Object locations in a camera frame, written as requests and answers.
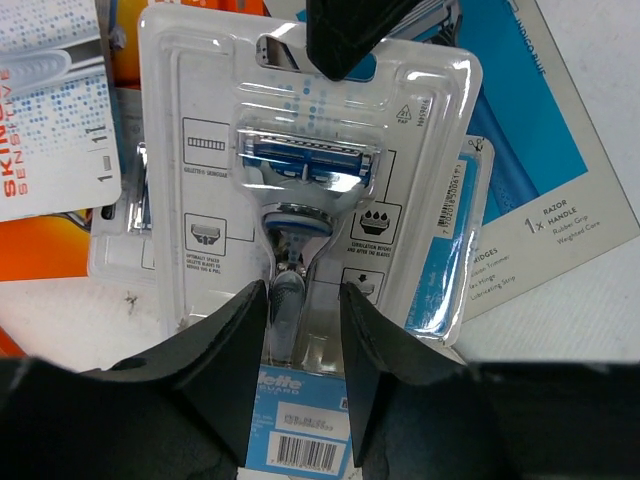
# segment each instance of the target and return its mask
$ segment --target white surface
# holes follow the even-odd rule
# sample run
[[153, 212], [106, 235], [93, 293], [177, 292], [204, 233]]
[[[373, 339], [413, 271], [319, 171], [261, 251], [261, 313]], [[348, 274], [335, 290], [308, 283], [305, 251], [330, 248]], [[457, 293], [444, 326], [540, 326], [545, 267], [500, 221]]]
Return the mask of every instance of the white surface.
[[[640, 212], [640, 2], [539, 3]], [[467, 359], [638, 361], [639, 268], [636, 239], [465, 324], [459, 350]], [[28, 353], [76, 370], [109, 367], [157, 343], [156, 318], [151, 291], [89, 279], [0, 284], [0, 325]]]
[[[638, 215], [640, 2], [538, 3]], [[638, 361], [639, 268], [636, 238], [471, 320], [456, 347], [467, 359]]]

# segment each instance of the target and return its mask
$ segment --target blue razor cartridge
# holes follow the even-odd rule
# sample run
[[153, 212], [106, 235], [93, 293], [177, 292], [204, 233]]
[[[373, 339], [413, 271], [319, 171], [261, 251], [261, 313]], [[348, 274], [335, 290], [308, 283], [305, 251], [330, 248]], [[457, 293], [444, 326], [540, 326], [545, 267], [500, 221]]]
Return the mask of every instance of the blue razor cartridge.
[[245, 167], [261, 168], [266, 163], [283, 177], [321, 184], [341, 175], [357, 177], [365, 187], [371, 181], [376, 151], [368, 145], [252, 129], [240, 135], [239, 155]]

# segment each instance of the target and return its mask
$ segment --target gillette logo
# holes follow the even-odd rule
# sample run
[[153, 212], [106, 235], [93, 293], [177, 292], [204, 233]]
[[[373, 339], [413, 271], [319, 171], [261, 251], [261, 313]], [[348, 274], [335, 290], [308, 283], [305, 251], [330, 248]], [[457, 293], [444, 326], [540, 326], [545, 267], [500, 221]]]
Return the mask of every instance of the gillette logo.
[[272, 377], [266, 371], [260, 370], [258, 376], [258, 390], [273, 393], [292, 393], [297, 395], [302, 387], [302, 382], [293, 380], [289, 375]]

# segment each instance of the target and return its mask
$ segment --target barcode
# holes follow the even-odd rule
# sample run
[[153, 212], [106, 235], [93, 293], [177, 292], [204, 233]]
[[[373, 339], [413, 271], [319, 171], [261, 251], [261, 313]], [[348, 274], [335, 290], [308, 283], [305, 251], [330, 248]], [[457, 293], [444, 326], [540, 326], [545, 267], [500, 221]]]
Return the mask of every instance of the barcode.
[[270, 458], [267, 463], [270, 465], [334, 474], [338, 473], [345, 448], [338, 443], [277, 432], [271, 432], [269, 444]]
[[464, 181], [466, 163], [458, 162], [453, 170], [449, 189], [444, 199], [444, 204], [438, 217], [439, 236], [453, 238], [456, 217], [458, 216], [458, 203], [460, 200], [460, 190]]

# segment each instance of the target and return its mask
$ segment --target orange packaging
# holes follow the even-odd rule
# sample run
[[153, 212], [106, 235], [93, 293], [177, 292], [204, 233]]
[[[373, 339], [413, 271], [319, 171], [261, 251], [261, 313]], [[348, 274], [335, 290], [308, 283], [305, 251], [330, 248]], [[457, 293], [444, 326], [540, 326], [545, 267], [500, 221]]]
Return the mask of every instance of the orange packaging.
[[[264, 15], [262, 0], [164, 0], [201, 8]], [[112, 0], [109, 21], [109, 47], [114, 82], [117, 87], [140, 88], [138, 62], [138, 18], [150, 4], [163, 0]]]
[[87, 275], [90, 211], [0, 223], [0, 281]]
[[0, 358], [2, 357], [24, 357], [25, 353], [11, 339], [7, 333], [0, 328]]

